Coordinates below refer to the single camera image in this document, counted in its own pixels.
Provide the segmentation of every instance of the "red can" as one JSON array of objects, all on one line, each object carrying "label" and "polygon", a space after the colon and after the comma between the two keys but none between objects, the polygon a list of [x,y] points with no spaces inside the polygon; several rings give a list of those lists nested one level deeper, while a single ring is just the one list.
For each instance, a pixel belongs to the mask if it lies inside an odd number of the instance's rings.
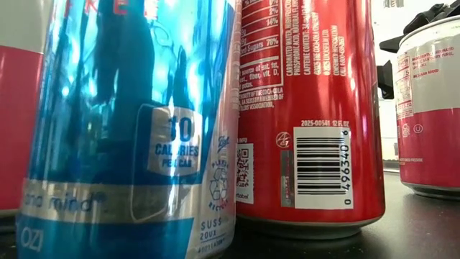
[{"label": "red can", "polygon": [[460,199],[459,49],[456,16],[411,32],[393,63],[401,180],[416,194]]},{"label": "red can", "polygon": [[19,208],[52,0],[0,1],[0,217]]},{"label": "red can", "polygon": [[370,1],[243,1],[240,223],[329,239],[384,214],[376,75]]}]

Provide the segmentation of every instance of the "blue can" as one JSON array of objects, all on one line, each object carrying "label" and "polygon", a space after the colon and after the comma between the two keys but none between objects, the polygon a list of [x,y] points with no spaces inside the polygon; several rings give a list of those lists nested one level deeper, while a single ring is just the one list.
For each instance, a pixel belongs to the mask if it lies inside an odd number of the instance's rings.
[{"label": "blue can", "polygon": [[241,0],[55,0],[50,21],[19,259],[222,253]]}]

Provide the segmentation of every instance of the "can rim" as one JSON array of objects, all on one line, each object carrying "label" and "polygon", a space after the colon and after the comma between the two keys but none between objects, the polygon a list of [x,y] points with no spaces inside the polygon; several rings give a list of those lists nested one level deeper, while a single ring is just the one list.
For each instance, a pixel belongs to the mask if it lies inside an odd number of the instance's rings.
[{"label": "can rim", "polygon": [[424,25],[424,26],[414,30],[413,32],[408,33],[406,36],[404,36],[404,38],[400,41],[400,47],[403,45],[404,41],[406,41],[408,38],[412,37],[413,35],[416,35],[417,33],[421,32],[421,31],[423,31],[425,29],[435,27],[436,25],[440,25],[440,24],[443,24],[445,22],[451,22],[451,21],[454,21],[454,20],[457,20],[457,19],[460,19],[460,16],[449,17],[449,18],[441,19],[439,21]]}]

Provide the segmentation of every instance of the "can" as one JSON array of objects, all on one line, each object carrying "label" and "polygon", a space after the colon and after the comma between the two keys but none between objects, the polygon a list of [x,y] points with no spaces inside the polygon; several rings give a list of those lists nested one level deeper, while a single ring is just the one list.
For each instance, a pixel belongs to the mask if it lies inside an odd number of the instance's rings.
[{"label": "can", "polygon": [[370,15],[369,1],[243,1],[242,224],[333,239],[384,214]]},{"label": "can", "polygon": [[54,3],[19,258],[222,253],[235,222],[241,2]]},{"label": "can", "polygon": [[0,218],[19,209],[51,0],[0,3]]},{"label": "can", "polygon": [[405,36],[393,66],[401,181],[416,194],[460,199],[460,19]]}]

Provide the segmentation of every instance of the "table surface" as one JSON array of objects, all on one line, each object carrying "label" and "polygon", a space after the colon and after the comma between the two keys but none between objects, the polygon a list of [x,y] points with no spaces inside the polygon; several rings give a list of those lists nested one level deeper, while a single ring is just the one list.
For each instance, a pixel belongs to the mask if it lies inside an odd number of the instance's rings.
[{"label": "table surface", "polygon": [[[362,233],[333,241],[268,237],[237,228],[223,259],[460,258],[460,203],[416,196],[386,173],[387,211]],[[0,259],[16,259],[14,235],[0,235]]]}]

